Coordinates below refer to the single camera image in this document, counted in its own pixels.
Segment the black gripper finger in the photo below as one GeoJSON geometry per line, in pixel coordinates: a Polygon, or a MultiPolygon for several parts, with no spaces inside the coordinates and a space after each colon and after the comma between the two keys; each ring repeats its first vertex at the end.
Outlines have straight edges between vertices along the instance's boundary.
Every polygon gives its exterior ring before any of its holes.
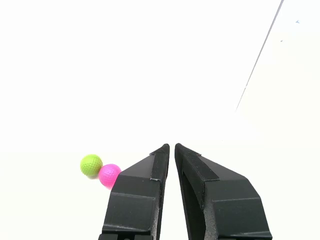
{"type": "Polygon", "coordinates": [[[271,240],[261,197],[243,175],[178,143],[174,150],[190,240],[271,240]]]}
{"type": "Polygon", "coordinates": [[[123,170],[110,192],[100,240],[158,240],[168,176],[166,143],[123,170]]]}

